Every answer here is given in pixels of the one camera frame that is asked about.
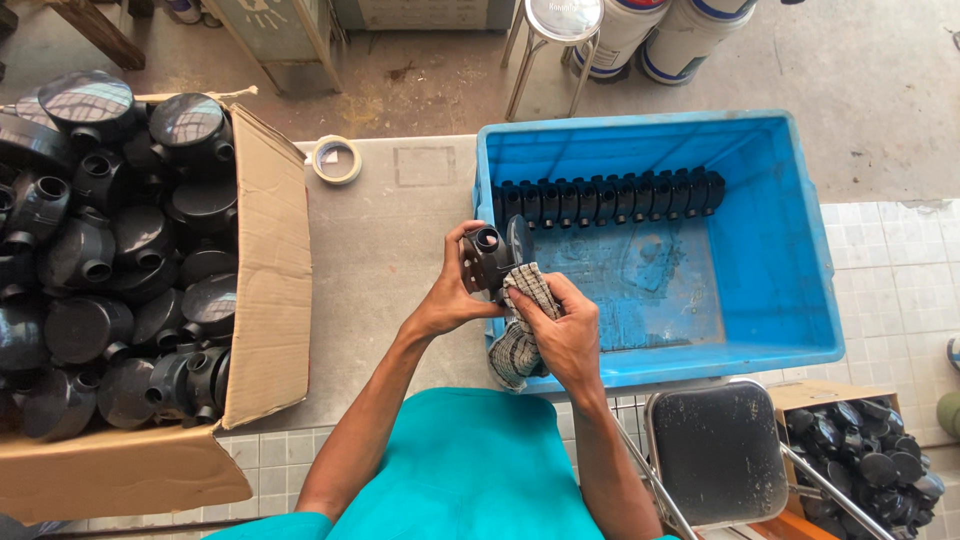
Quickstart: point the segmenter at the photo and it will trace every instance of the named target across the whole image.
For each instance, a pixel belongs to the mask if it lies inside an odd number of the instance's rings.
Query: metal table
[[[363,157],[347,185],[323,182],[309,164],[313,331],[306,400],[229,434],[333,426],[367,383],[397,329],[433,285],[444,235],[473,217],[476,135],[353,141]],[[298,142],[309,155],[315,142]],[[436,386],[494,388],[485,323],[472,321],[427,349],[407,396]],[[616,388],[635,395],[726,379]],[[544,395],[566,401],[564,393]]]

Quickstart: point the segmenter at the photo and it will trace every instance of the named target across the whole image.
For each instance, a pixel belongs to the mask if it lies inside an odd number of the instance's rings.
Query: cleaning cloth
[[[546,377],[550,370],[540,357],[533,329],[507,294],[510,287],[530,297],[555,321],[560,318],[560,309],[535,262],[518,266],[503,279],[503,300],[513,316],[507,317],[507,329],[493,342],[487,358],[493,378],[508,391],[519,393],[526,387],[528,377]]]

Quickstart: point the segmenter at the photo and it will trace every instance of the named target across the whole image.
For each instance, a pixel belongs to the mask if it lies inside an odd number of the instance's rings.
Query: cardboard box
[[[851,386],[842,382],[830,382],[828,380],[799,380],[797,382],[788,382],[778,384],[767,388],[770,397],[773,399],[776,409],[777,422],[783,426],[783,432],[787,433],[788,443],[789,431],[786,429],[786,413],[795,408],[807,408],[816,405],[826,405],[835,402],[844,402],[849,400],[863,400],[867,398],[889,397],[891,407],[900,412],[900,402],[897,401],[897,394],[890,394],[869,388],[866,386]],[[793,463],[785,456],[783,464],[786,467],[786,479],[791,484],[797,483],[797,474]],[[800,496],[791,493],[787,500],[786,509],[797,514],[805,516],[804,506],[800,503]]]
[[[310,238],[305,156],[242,106],[229,111],[239,184],[240,271],[226,414],[214,426],[100,430],[56,443],[0,434],[0,512],[31,523],[155,514],[252,496],[213,432],[306,395]]]

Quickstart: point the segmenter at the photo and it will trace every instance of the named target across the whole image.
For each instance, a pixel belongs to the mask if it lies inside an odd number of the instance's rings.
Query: blue plastic crate
[[[783,110],[684,112],[498,124],[477,136],[475,215],[491,183],[703,165],[727,181],[716,214],[537,230],[544,272],[600,306],[608,388],[833,362],[845,350],[816,187]],[[488,324],[488,345],[504,329]],[[527,393],[563,389],[553,377]]]

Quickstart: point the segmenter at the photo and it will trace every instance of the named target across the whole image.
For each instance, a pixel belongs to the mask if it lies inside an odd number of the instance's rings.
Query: person
[[[432,388],[406,401],[437,336],[503,315],[470,296],[464,235],[444,239],[444,267],[400,326],[370,380],[327,438],[294,513],[222,530],[239,538],[635,538],[663,536],[617,433],[600,380],[599,309],[562,274],[544,278],[563,308],[554,321],[515,288],[540,354],[573,409],[578,488],[552,404],[490,389]]]

